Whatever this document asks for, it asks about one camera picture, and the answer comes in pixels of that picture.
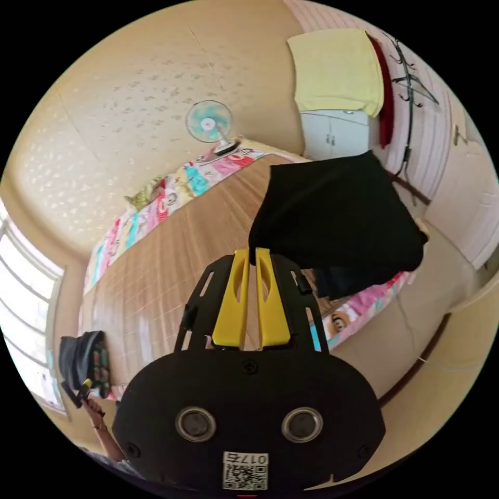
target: fan base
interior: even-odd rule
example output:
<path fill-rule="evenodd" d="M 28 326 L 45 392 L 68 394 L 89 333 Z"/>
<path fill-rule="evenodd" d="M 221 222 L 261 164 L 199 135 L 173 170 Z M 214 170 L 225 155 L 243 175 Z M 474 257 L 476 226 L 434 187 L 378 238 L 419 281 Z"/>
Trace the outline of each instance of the fan base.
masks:
<path fill-rule="evenodd" d="M 229 152 L 232 152 L 234 149 L 237 149 L 237 147 L 241 144 L 239 140 L 231 140 L 229 141 L 228 144 L 219 144 L 214 150 L 213 153 L 216 156 L 224 156 L 225 154 L 228 154 Z"/>

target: black cloth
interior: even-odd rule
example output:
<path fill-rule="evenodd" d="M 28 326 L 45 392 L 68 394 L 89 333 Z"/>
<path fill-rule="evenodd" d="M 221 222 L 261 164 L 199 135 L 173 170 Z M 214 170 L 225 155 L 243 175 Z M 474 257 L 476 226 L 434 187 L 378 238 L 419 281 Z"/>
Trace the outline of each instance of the black cloth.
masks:
<path fill-rule="evenodd" d="M 302 269 L 340 267 L 352 278 L 384 269 L 387 281 L 415 270 L 426 242 L 372 151 L 271 166 L 248 238 L 253 265 L 263 247 Z"/>
<path fill-rule="evenodd" d="M 78 338 L 61 338 L 59 370 L 72 390 L 79 390 L 86 379 L 94 380 L 93 353 L 96 344 L 103 340 L 103 331 L 87 331 Z"/>
<path fill-rule="evenodd" d="M 330 300 L 352 296 L 374 284 L 385 284 L 396 273 L 392 269 L 328 267 L 314 269 L 317 296 Z"/>

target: electric fan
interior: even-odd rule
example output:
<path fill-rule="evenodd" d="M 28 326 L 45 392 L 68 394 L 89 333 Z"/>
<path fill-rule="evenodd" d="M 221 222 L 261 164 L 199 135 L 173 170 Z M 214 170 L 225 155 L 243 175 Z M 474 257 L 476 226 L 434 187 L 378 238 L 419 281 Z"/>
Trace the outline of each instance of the electric fan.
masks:
<path fill-rule="evenodd" d="M 187 113 L 186 126 L 188 132 L 201 142 L 216 142 L 213 150 L 217 156 L 233 151 L 240 142 L 227 139 L 231 128 L 232 114 L 221 102 L 202 100 L 197 102 Z"/>

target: coat rack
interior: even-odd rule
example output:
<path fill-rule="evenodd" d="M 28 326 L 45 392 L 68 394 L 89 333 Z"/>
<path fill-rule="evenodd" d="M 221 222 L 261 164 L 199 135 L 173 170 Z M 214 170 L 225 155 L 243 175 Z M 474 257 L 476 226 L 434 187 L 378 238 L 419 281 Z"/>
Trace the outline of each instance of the coat rack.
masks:
<path fill-rule="evenodd" d="M 430 99 L 433 101 L 435 104 L 438 106 L 440 103 L 438 100 L 434 97 L 434 95 L 423 85 L 421 80 L 411 73 L 411 71 L 416 71 L 415 64 L 407 62 L 404 53 L 402 52 L 402 49 L 400 48 L 399 41 L 395 38 L 392 39 L 390 36 L 388 36 L 385 32 L 382 31 L 382 33 L 392 42 L 393 46 L 395 47 L 395 50 L 397 51 L 397 54 L 399 58 L 395 58 L 390 54 L 390 57 L 397 63 L 401 64 L 404 68 L 404 73 L 405 76 L 401 76 L 400 78 L 393 78 L 392 81 L 394 83 L 402 84 L 407 88 L 407 97 L 404 97 L 402 94 L 399 94 L 399 97 L 404 100 L 405 102 L 409 103 L 409 131 L 407 135 L 407 141 L 405 143 L 405 149 L 404 149 L 404 156 L 402 158 L 402 164 L 400 165 L 399 170 L 397 173 L 395 173 L 395 176 L 399 176 L 401 172 L 404 172 L 405 179 L 408 183 L 409 182 L 409 176 L 408 176 L 408 165 L 409 165 L 409 159 L 411 157 L 411 137 L 412 137 L 412 122 L 413 122 L 413 106 L 416 106 L 417 108 L 422 108 L 423 104 L 416 103 L 414 102 L 414 92 L 417 92 L 418 94 L 422 95 L 423 97 L 426 97 L 427 99 Z M 421 90 L 417 90 L 416 88 L 413 87 L 413 83 L 417 83 Z"/>

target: door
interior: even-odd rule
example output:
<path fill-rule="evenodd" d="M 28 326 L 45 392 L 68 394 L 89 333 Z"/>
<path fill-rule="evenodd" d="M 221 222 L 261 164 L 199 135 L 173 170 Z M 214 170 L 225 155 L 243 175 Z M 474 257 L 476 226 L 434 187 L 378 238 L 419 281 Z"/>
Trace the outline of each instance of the door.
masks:
<path fill-rule="evenodd" d="M 332 155 L 357 156 L 369 150 L 369 127 L 353 121 L 330 118 Z"/>
<path fill-rule="evenodd" d="M 459 138 L 451 144 L 425 218 L 479 269 L 499 244 L 499 181 L 483 147 Z"/>
<path fill-rule="evenodd" d="M 331 157 L 330 118 L 320 114 L 301 113 L 307 159 L 328 160 Z"/>

